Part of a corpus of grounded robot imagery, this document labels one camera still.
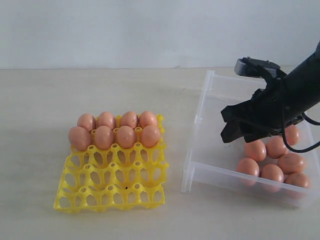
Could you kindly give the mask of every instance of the yellow egg tray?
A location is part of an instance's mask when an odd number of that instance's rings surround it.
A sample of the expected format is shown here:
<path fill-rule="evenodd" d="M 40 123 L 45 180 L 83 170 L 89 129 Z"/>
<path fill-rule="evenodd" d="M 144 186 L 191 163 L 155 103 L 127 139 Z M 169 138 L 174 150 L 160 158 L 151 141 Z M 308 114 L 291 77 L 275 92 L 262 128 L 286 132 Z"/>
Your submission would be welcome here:
<path fill-rule="evenodd" d="M 157 115 L 163 134 L 162 115 Z M 121 116 L 116 117 L 119 126 Z M 71 147 L 66 158 L 53 208 L 66 213 L 81 210 L 104 212 L 109 208 L 129 210 L 136 206 L 156 208 L 165 203 L 166 144 L 163 138 L 152 148 L 140 142 L 141 128 L 135 128 L 137 143 L 124 149 L 114 143 L 108 150 L 90 145 L 86 151 Z"/>

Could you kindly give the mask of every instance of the plastic box wall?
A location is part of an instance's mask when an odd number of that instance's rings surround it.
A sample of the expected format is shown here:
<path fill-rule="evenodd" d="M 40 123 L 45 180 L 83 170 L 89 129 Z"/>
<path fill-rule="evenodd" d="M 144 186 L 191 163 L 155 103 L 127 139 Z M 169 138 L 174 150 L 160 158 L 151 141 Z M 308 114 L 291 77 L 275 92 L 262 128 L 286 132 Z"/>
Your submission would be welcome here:
<path fill-rule="evenodd" d="M 220 112 L 227 105 L 234 105 L 250 99 L 256 89 L 263 89 L 265 86 L 263 79 L 232 78 L 215 75 L 214 71 L 207 72 L 183 167 L 181 186 L 183 192 L 190 192 L 192 182 L 197 181 L 298 207 L 309 206 L 320 196 L 320 167 L 315 150 L 303 154 L 307 161 L 304 173 L 311 180 L 310 189 L 235 171 L 240 159 L 245 157 L 245 142 L 243 138 L 231 143 L 222 142 L 220 133 L 225 123 Z M 314 144 L 309 124 L 303 121 L 297 127 L 302 136 L 300 143 L 295 145 L 295 148 L 302 149 Z M 276 161 L 267 158 L 260 166 L 276 163 Z M 242 184 L 242 180 L 254 180 L 256 184 L 248 187 Z M 269 193 L 265 191 L 266 185 L 277 186 L 281 189 L 276 193 Z M 293 199 L 288 196 L 288 192 L 303 194 L 304 197 Z"/>

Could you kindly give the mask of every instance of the white wall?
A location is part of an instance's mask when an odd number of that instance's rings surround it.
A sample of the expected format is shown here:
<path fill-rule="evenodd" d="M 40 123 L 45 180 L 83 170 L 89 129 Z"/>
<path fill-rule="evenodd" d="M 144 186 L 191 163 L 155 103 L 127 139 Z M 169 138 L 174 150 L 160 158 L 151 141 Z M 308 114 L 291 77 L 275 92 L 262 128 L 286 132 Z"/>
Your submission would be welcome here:
<path fill-rule="evenodd" d="M 319 0 L 0 0 L 0 69 L 295 65 Z"/>

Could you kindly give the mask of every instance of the egg tray cup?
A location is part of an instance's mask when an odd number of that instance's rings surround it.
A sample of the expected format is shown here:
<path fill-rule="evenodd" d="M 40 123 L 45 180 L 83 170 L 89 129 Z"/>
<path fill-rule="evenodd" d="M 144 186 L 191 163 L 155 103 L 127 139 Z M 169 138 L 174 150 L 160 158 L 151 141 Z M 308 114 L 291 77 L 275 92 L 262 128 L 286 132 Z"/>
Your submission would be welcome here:
<path fill-rule="evenodd" d="M 157 116 L 163 134 L 163 116 Z M 119 126 L 121 116 L 116 117 Z M 137 142 L 124 149 L 114 143 L 107 150 L 90 145 L 86 151 L 71 147 L 66 158 L 53 208 L 66 213 L 81 210 L 104 212 L 109 208 L 130 210 L 136 206 L 156 208 L 165 203 L 166 144 L 163 138 L 147 148 L 140 142 L 141 128 L 136 127 Z"/>

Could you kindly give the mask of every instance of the yellow plastic egg tray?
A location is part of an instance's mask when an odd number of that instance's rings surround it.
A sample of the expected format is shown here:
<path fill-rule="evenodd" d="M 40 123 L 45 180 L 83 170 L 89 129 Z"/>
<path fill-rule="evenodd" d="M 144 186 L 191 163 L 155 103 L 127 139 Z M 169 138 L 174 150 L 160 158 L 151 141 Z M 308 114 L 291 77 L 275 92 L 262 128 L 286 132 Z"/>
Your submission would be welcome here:
<path fill-rule="evenodd" d="M 163 134 L 162 115 L 157 115 Z M 119 126 L 121 116 L 116 117 Z M 108 150 L 90 145 L 86 151 L 71 147 L 66 158 L 53 208 L 66 213 L 81 210 L 104 212 L 108 208 L 129 210 L 135 206 L 156 208 L 165 203 L 166 144 L 152 148 L 140 142 L 141 128 L 135 128 L 137 143 L 124 149 L 114 143 Z"/>

